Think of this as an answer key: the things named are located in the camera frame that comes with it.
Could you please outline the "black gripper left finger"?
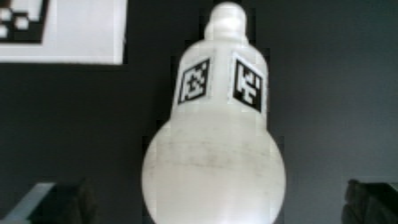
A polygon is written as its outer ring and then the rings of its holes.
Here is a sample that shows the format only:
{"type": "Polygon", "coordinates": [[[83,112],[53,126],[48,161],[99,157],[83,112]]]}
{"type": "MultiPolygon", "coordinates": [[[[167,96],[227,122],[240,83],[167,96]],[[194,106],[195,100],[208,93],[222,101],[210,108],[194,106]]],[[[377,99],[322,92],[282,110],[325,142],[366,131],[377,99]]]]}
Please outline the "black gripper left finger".
{"type": "Polygon", "coordinates": [[[98,203],[89,180],[39,182],[0,224],[98,224],[98,203]]]}

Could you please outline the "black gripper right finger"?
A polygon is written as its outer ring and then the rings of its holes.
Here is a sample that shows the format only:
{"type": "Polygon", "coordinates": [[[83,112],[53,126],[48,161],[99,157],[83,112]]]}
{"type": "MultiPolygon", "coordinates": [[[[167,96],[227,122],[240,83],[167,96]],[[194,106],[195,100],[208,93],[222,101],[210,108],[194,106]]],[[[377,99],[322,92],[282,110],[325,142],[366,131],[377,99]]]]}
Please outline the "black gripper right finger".
{"type": "Polygon", "coordinates": [[[348,181],[341,224],[398,224],[398,183],[348,181]]]}

